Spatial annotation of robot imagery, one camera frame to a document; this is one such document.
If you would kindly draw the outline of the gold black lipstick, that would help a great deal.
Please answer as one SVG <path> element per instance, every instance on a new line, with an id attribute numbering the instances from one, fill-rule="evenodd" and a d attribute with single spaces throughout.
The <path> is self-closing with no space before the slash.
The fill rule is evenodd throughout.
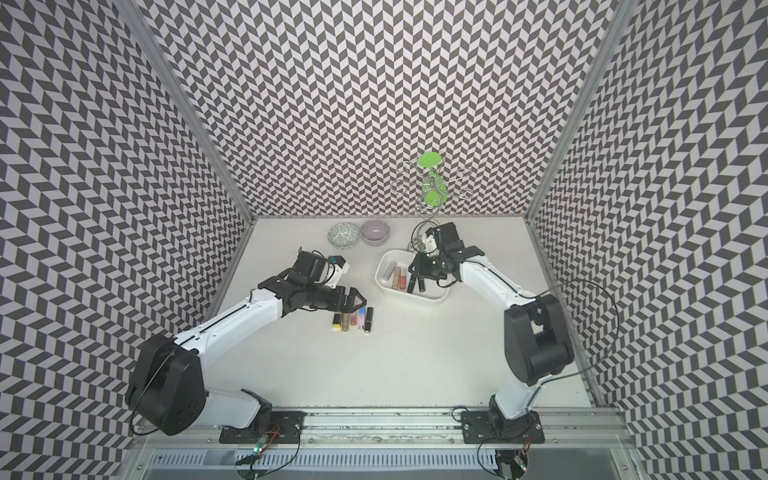
<path id="1" fill-rule="evenodd" d="M 335 313 L 332 322 L 332 328 L 336 331 L 342 330 L 343 315 L 341 313 Z"/>

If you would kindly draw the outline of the white storage box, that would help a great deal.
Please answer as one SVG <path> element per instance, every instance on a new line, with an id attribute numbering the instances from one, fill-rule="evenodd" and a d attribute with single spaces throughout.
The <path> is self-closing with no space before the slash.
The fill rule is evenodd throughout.
<path id="1" fill-rule="evenodd" d="M 380 259 L 374 274 L 376 285 L 385 295 L 420 304 L 438 304 L 449 294 L 434 281 L 416 278 L 408 270 L 415 254 L 406 250 L 389 250 Z"/>

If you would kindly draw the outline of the peach lipstick tube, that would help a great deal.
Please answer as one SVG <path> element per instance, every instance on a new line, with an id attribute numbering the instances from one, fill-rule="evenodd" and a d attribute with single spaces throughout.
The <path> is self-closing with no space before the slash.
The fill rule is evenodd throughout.
<path id="1" fill-rule="evenodd" d="M 401 269 L 396 266 L 393 270 L 391 288 L 393 290 L 399 290 L 401 285 Z"/>

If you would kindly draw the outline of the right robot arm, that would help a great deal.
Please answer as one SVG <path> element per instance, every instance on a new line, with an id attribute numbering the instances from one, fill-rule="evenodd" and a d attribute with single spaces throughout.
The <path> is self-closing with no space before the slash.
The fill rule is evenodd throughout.
<path id="1" fill-rule="evenodd" d="M 534 294 L 501 273 L 473 247 L 462 253 L 417 253 L 409 272 L 437 283 L 452 277 L 473 288 L 502 313 L 504 357 L 512 378 L 491 397 L 489 416 L 495 422 L 526 416 L 545 383 L 575 361 L 575 351 L 560 301 L 552 294 Z"/>

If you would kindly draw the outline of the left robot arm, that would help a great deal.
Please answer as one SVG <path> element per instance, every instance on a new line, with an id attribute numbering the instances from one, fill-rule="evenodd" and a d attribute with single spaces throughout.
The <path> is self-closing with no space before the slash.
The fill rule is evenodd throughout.
<path id="1" fill-rule="evenodd" d="M 257 330 L 301 309 L 352 313 L 367 305 L 358 289 L 322 284 L 294 269 L 261 282 L 224 313 L 174 336 L 158 334 L 139 347 L 125 402 L 160 432 L 192 426 L 250 429 L 267 421 L 271 405 L 255 392 L 216 390 L 205 376 L 229 350 Z"/>

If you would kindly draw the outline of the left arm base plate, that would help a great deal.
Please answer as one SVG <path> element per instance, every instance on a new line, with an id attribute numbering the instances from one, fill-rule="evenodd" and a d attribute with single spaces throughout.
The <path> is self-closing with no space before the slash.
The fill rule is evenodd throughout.
<path id="1" fill-rule="evenodd" d="M 306 413 L 300 410 L 278 410 L 269 416 L 258 415 L 251 426 L 243 429 L 224 427 L 219 436 L 220 444 L 255 445 L 259 440 L 272 445 L 298 444 L 303 431 Z"/>

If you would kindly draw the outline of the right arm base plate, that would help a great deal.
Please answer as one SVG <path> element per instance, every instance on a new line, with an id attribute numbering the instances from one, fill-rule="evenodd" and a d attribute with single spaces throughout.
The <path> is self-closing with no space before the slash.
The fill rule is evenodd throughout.
<path id="1" fill-rule="evenodd" d="M 540 416 L 535 411 L 514 420 L 503 416 L 492 419 L 490 411 L 463 411 L 460 422 L 464 443 L 469 445 L 483 442 L 523 444 L 526 440 L 531 444 L 545 442 Z"/>

